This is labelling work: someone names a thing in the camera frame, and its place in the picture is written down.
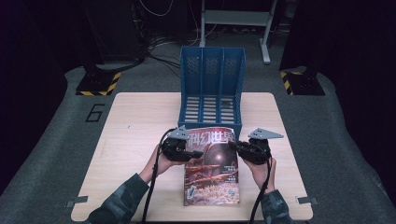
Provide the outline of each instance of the yellow and black hazard tape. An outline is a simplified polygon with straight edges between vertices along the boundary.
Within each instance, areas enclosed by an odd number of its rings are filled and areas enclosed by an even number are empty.
[[[288,95],[293,95],[293,90],[291,89],[291,86],[290,86],[290,83],[288,80],[288,74],[290,74],[290,73],[292,73],[294,75],[302,75],[302,73],[300,73],[300,72],[284,72],[284,71],[280,72],[280,76],[282,77],[286,92],[288,93]]]
[[[76,95],[86,95],[86,96],[110,95],[116,88],[116,85],[117,85],[117,82],[119,81],[120,76],[121,76],[121,73],[117,73],[113,77],[113,80],[111,81],[111,84],[108,87],[107,91],[76,91]]]

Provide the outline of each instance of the black curtain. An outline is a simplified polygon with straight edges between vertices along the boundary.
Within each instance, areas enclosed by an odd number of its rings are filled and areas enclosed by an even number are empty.
[[[386,0],[301,0],[279,68],[315,68],[332,81],[347,130],[394,204],[395,11]]]
[[[2,193],[62,102],[64,74],[82,66],[78,50],[101,58],[78,0],[0,1],[0,34]]]

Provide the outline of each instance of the cable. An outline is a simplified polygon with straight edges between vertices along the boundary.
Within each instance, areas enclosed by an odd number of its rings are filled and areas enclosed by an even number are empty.
[[[223,9],[224,9],[224,0],[222,1],[222,4],[221,4],[221,10],[223,10]],[[213,32],[213,30],[215,30],[216,26],[218,26],[218,25],[215,24],[215,26],[213,26],[213,28],[205,35],[205,37],[209,36]]]
[[[165,65],[166,67],[168,67],[169,70],[171,70],[171,71],[175,74],[175,76],[177,76],[178,78],[180,78],[180,76],[179,76],[169,65],[167,65],[166,63],[163,63],[163,62],[161,62],[161,61],[160,61],[160,63],[162,63],[163,65]]]
[[[269,160],[267,161],[267,168],[268,168],[268,175],[267,175],[267,178],[265,179],[264,183],[262,184],[262,189],[260,190],[260,193],[257,196],[256,202],[253,205],[253,209],[251,210],[249,224],[254,224],[254,216],[256,215],[257,207],[259,206],[259,203],[262,200],[262,196],[263,196],[265,190],[268,187],[268,181],[270,179],[271,168],[272,168],[272,163],[270,165],[270,161]]]
[[[151,34],[151,39],[148,41],[148,49],[153,51],[156,47],[166,44],[177,44],[182,42],[181,39],[168,35],[167,33],[154,33]]]
[[[195,30],[197,31],[196,32],[197,36],[195,37],[195,40],[193,40],[192,44],[189,45],[189,46],[192,46],[199,40],[199,34],[198,34],[198,23],[197,23],[197,20],[195,19],[194,12],[192,11],[191,0],[189,0],[189,4],[190,4],[191,15],[192,15],[192,18],[194,19],[194,23],[195,23]]]
[[[155,163],[154,166],[152,168],[152,177],[151,177],[151,184],[149,186],[149,190],[148,190],[148,197],[146,199],[146,204],[145,204],[145,210],[143,211],[143,217],[142,217],[142,223],[146,224],[146,216],[149,210],[149,201],[151,199],[151,195],[152,195],[152,191],[154,191],[154,185],[155,185],[155,180],[157,179],[157,172],[158,172],[158,159],[160,158],[161,155],[161,150],[163,148],[163,139],[165,138],[166,135],[168,135],[168,133],[172,132],[175,129],[169,129],[168,131],[166,131],[163,134],[163,137],[160,140],[160,144],[158,145],[158,149],[157,149],[157,156],[155,158]]]
[[[171,62],[171,61],[167,61],[167,60],[165,60],[165,59],[160,59],[160,58],[158,58],[158,57],[152,55],[152,54],[149,53],[149,52],[148,52],[148,56],[149,56],[150,58],[152,58],[152,59],[157,60],[157,61],[160,61],[160,62],[163,62],[163,63],[167,63],[167,64],[169,64],[169,65],[171,65],[171,66],[174,66],[175,68],[180,68],[180,64],[179,64],[179,63],[174,63],[174,62]]]
[[[155,15],[155,16],[160,16],[160,17],[161,17],[161,16],[166,16],[166,15],[169,13],[169,11],[171,10],[172,5],[173,5],[173,0],[171,1],[171,5],[169,6],[168,10],[167,10],[165,13],[163,13],[163,14],[157,14],[157,13],[155,13],[155,12],[150,11],[150,10],[143,4],[142,0],[140,0],[140,4],[142,4],[143,8],[144,8],[145,10],[147,10],[149,13],[151,13],[151,14],[153,14],[153,15]]]

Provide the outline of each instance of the human hand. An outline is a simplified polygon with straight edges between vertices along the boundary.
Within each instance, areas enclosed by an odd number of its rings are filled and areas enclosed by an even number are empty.
[[[148,159],[148,163],[146,164],[143,171],[139,174],[140,177],[148,184],[152,178],[152,171],[153,167],[157,158],[157,151],[159,150],[159,145],[154,148],[150,158]],[[162,153],[158,159],[158,171],[157,176],[163,174],[167,171],[170,167],[174,165],[181,165],[184,164],[182,161],[169,161]]]
[[[263,183],[265,182],[265,179],[268,176],[267,163],[261,164],[261,165],[256,165],[256,164],[253,164],[250,161],[246,161],[246,160],[243,160],[243,161],[245,162],[245,164],[250,169],[250,171],[251,171],[251,173],[253,175],[253,179],[256,182],[256,184],[259,187],[259,189],[262,189],[262,185],[263,185]],[[276,160],[274,158],[270,158],[270,160],[268,160],[268,162],[270,163],[271,172],[270,172],[270,178],[268,180],[268,186],[267,186],[267,189],[265,190],[264,193],[268,193],[268,192],[271,192],[271,191],[275,190]]]

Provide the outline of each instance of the red magazine cover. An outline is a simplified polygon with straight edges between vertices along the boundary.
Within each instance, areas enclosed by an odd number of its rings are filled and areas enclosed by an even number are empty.
[[[238,159],[228,146],[235,141],[233,129],[190,129],[187,151],[203,151],[200,159],[185,165],[184,205],[239,203]]]

